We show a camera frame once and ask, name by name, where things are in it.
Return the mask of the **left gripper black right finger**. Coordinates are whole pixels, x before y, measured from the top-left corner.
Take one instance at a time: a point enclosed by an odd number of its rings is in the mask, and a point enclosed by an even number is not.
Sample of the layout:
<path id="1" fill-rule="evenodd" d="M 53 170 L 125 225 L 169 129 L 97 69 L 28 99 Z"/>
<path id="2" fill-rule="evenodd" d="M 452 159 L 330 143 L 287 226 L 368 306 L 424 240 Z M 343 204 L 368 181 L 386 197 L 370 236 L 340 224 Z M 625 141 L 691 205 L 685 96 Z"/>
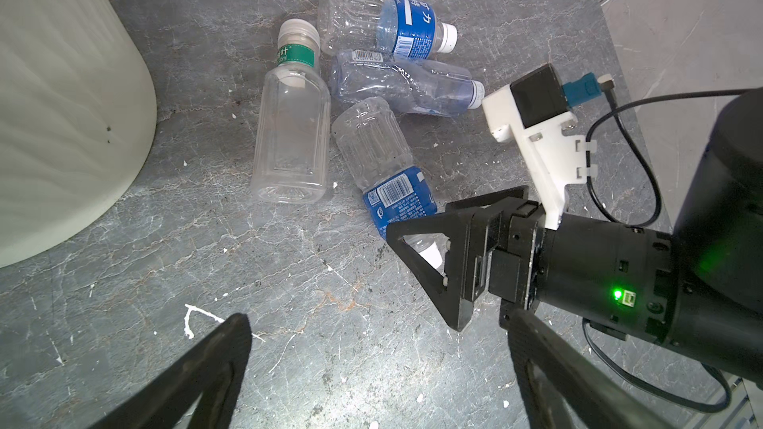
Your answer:
<path id="1" fill-rule="evenodd" d="M 655 415 L 526 310 L 510 314 L 508 344 L 532 428 L 668 428 Z"/>

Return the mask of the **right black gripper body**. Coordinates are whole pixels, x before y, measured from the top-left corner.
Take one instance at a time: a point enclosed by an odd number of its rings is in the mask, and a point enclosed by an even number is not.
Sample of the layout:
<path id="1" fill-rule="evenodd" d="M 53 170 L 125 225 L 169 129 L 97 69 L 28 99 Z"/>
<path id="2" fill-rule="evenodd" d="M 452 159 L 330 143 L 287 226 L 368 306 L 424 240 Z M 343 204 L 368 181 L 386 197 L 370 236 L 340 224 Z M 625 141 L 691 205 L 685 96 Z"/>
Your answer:
<path id="1" fill-rule="evenodd" d="M 573 214 L 548 230 L 544 207 L 529 199 L 475 208 L 472 300 L 499 297 L 504 320 L 542 302 L 620 339 L 665 339 L 677 298 L 669 234 Z"/>

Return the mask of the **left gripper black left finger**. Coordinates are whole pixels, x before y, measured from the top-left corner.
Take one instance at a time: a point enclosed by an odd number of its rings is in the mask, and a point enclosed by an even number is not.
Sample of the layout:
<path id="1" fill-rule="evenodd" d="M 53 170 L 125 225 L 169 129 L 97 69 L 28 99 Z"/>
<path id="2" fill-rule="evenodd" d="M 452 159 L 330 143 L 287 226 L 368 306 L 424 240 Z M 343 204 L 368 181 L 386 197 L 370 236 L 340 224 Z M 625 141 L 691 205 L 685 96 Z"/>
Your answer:
<path id="1" fill-rule="evenodd" d="M 173 428 L 194 407 L 191 428 L 228 428 L 242 388 L 252 332 L 236 313 L 95 428 Z"/>

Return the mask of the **clear crushed bottle blue cap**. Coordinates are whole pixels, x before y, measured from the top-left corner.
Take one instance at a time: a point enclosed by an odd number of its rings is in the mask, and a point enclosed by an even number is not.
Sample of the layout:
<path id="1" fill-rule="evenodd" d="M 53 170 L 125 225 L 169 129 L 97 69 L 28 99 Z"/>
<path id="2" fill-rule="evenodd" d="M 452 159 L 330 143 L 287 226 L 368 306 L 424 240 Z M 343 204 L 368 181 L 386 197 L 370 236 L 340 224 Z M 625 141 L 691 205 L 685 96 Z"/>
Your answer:
<path id="1" fill-rule="evenodd" d="M 334 57 L 329 89 L 355 104 L 380 97 L 400 114 L 457 117 L 481 106 L 486 91 L 467 69 L 442 62 L 345 50 Z"/>

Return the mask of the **Pocari Sweat clear bottle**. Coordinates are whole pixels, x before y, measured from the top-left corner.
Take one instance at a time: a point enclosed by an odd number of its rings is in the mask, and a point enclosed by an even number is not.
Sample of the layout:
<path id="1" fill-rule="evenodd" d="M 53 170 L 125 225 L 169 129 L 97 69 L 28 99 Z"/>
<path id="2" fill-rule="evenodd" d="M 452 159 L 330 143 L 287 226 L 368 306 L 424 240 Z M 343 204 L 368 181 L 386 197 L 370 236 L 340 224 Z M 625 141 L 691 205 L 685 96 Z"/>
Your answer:
<path id="1" fill-rule="evenodd" d="M 331 133 L 382 238 L 389 224 L 438 212 L 387 101 L 371 97 L 352 105 L 336 118 Z"/>

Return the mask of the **clear bottle green ring cap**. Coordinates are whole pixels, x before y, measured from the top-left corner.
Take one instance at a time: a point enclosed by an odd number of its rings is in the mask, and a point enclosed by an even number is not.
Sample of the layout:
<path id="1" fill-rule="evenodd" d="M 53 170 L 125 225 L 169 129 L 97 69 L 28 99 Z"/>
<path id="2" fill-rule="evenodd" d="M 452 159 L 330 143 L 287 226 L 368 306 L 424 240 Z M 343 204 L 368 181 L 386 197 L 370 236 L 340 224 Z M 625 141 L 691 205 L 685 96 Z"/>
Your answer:
<path id="1" fill-rule="evenodd" d="M 326 193 L 331 97 L 318 71 L 320 52 L 311 23 L 281 25 L 276 65 L 261 91 L 250 181 L 258 200 L 313 204 Z"/>

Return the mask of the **clear bottle blue label top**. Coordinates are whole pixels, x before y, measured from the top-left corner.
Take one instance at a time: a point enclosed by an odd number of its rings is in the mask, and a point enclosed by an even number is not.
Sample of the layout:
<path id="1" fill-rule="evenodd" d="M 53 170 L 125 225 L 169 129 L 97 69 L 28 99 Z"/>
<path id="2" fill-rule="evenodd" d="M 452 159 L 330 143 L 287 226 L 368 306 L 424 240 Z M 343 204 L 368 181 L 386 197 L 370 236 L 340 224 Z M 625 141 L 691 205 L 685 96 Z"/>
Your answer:
<path id="1" fill-rule="evenodd" d="M 365 50 L 428 59 L 452 53 L 458 42 L 457 28 L 423 0 L 319 0 L 317 24 L 327 56 Z"/>

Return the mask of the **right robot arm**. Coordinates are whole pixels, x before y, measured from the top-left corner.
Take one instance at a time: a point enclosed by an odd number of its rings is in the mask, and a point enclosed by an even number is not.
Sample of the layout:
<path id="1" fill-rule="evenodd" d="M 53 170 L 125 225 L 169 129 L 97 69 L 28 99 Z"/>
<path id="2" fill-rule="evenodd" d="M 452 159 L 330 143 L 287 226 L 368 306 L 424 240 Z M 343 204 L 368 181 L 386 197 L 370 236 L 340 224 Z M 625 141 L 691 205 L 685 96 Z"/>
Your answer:
<path id="1" fill-rule="evenodd" d="M 387 243 L 462 330 L 483 292 L 499 322 L 538 303 L 760 383 L 762 93 L 739 89 L 717 117 L 671 234 L 548 211 L 526 187 L 395 222 Z"/>

